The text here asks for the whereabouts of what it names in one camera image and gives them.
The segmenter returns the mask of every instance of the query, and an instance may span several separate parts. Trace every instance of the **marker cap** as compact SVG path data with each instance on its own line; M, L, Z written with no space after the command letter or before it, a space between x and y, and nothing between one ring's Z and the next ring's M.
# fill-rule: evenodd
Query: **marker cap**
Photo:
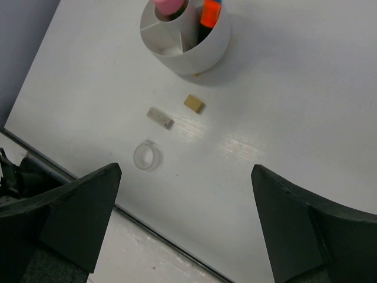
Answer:
M205 0L200 23L207 28L214 28L219 19L221 4L214 0Z
M173 15L184 4L184 0L153 0L156 8L165 16Z

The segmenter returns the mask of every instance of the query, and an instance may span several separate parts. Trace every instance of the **white table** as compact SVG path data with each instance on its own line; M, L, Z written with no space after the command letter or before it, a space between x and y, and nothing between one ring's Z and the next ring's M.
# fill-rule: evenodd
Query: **white table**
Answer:
M116 211L88 283L219 283Z
M117 204L237 283L273 282L254 164L377 213L376 1L224 0L226 56L184 78L143 46L145 3L62 0L6 129L77 176L119 162ZM145 139L164 154L151 173L133 164Z

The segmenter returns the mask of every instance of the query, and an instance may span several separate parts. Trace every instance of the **orange highlighter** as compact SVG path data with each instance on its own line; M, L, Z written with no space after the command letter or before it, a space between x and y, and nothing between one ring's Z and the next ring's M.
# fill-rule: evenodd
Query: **orange highlighter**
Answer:
M205 0L203 12L201 13L200 26L198 32L198 44L210 34L219 19L221 3L219 0Z

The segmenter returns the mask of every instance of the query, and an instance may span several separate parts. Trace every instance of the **white pen holder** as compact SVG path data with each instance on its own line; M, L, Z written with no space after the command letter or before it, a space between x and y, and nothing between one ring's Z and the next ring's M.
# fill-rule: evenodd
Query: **white pen holder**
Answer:
M177 74L199 74L208 70L221 59L229 45L231 28L224 5L211 33L196 45L203 4L204 0L188 0L183 14L166 22L150 0L141 16L140 34L144 44Z

